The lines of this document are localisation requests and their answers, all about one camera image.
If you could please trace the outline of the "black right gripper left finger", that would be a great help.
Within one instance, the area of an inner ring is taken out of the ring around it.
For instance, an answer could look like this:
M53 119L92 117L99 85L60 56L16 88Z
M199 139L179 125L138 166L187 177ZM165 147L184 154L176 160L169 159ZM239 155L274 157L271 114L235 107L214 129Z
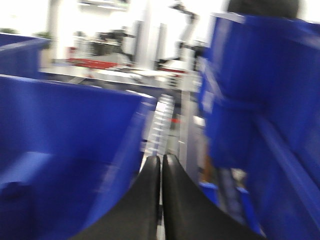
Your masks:
M147 157L127 193L97 222L72 240L155 240L160 201L161 161Z

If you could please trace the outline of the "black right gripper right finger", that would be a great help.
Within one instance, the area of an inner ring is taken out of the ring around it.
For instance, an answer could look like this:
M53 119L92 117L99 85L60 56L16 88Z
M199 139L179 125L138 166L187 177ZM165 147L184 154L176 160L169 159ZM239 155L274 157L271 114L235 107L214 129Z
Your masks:
M213 204L173 154L162 161L162 205L168 240L264 239Z

